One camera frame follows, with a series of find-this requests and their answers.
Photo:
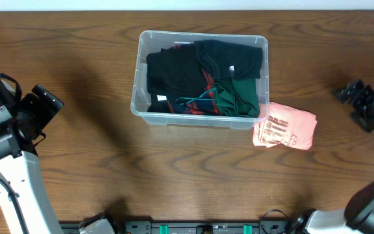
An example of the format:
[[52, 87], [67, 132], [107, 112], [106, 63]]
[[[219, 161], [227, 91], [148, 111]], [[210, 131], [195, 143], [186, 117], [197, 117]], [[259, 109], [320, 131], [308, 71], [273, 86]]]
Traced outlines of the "green garment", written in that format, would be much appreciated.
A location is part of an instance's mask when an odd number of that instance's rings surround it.
[[241, 118], [257, 118], [260, 115], [254, 79], [218, 80], [200, 96], [179, 97], [175, 101], [168, 101], [168, 105], [173, 114]]

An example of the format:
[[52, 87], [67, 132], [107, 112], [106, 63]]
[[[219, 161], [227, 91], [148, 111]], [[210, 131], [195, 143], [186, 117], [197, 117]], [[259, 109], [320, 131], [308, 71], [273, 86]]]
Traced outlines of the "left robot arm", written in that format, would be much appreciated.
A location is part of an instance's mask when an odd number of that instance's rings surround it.
[[62, 233], [42, 181], [38, 137], [64, 106], [41, 85], [23, 95], [0, 73], [0, 207], [11, 233]]

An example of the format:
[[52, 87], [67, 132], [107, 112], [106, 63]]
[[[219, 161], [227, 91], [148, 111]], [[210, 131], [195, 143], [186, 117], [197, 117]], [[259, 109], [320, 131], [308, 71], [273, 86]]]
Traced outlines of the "black garment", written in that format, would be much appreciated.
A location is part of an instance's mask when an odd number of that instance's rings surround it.
[[196, 98], [207, 88], [193, 44], [175, 45], [150, 53], [147, 62], [147, 91], [169, 99]]

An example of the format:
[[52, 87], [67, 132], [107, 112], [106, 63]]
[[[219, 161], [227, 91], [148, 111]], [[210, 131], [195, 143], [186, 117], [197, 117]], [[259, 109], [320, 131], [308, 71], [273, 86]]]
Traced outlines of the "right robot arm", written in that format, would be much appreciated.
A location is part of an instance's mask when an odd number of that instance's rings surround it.
[[[353, 107], [350, 117], [363, 131], [374, 130], [374, 86], [358, 80], [333, 95]], [[374, 233], [374, 182], [358, 191], [345, 209], [311, 210], [288, 224], [287, 233]]]

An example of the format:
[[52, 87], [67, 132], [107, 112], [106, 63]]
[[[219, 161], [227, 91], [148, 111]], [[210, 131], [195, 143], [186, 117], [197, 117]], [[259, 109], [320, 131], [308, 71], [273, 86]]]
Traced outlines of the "red navy plaid garment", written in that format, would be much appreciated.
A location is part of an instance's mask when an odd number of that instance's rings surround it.
[[202, 68], [193, 44], [175, 45], [168, 49], [175, 62], [177, 84], [168, 96], [167, 106], [172, 114], [219, 116], [216, 88], [212, 76]]

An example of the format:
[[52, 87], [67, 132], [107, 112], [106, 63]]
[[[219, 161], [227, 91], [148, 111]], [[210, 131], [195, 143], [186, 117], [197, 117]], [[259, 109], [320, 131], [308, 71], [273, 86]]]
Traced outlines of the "dark teal garment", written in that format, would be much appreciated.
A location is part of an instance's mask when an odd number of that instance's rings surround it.
[[214, 80], [260, 78], [264, 55], [260, 47], [219, 40], [195, 41], [194, 47], [202, 69]]

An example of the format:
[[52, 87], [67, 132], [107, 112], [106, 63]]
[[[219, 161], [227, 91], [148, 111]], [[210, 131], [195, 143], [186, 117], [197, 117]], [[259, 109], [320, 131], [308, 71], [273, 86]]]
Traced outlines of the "pink printed shirt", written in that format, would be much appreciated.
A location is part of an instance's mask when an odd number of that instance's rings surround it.
[[282, 144], [309, 150], [316, 125], [316, 116], [311, 112], [271, 102], [267, 120], [254, 125], [253, 144], [267, 148]]

